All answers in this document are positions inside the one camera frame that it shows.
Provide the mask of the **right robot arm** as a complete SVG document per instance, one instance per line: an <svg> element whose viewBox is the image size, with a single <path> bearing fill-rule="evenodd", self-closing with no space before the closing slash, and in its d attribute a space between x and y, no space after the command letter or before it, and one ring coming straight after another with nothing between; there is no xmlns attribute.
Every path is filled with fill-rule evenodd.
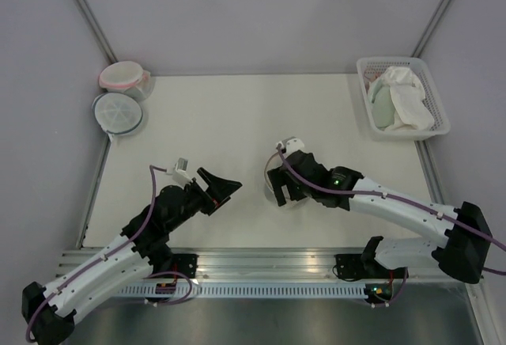
<svg viewBox="0 0 506 345"><path fill-rule="evenodd" d="M326 169L311 153L284 154L266 173L278 206L313 199L327 208L368 214L415 233L401 240L372 237L361 254L361 269L371 278L387 270L438 267L460 282L476 284L487 269L492 233L473 203L460 207L424 203L385 188L362 173L336 166Z"/></svg>

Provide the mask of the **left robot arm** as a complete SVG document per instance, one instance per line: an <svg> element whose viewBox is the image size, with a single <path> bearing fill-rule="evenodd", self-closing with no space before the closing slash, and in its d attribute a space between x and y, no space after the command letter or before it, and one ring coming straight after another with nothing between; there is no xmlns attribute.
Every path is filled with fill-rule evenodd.
<svg viewBox="0 0 506 345"><path fill-rule="evenodd" d="M28 343L60 344L95 308L140 279L185 275L172 270L170 234L196 214L210 216L242 184L199 168L206 183L153 188L150 203L124 226L110 244L64 276L45 285L31 282L22 291L21 314Z"/></svg>

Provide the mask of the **beige mesh laundry bag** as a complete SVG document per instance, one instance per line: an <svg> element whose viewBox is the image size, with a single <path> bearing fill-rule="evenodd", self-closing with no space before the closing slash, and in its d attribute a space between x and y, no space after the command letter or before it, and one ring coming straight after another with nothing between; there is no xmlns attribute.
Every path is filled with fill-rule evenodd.
<svg viewBox="0 0 506 345"><path fill-rule="evenodd" d="M285 197L286 204L284 204L283 206L278 205L276 195L274 194L274 187L273 187L272 182L268 176L268 172L271 169L275 169L280 165L281 165L281 161L279 159L278 154L272 154L268 158L268 160L266 161L266 164L265 164L264 170L263 170L263 177L264 177L265 189L266 189L266 191L265 191L266 198L269 201L271 201L274 205L276 205L277 207L279 207L283 210L292 210L292 209L296 209L298 207L303 207L308 202L308 199L301 199L298 201L291 200L289 198L288 189L286 187L283 188L283 195Z"/></svg>

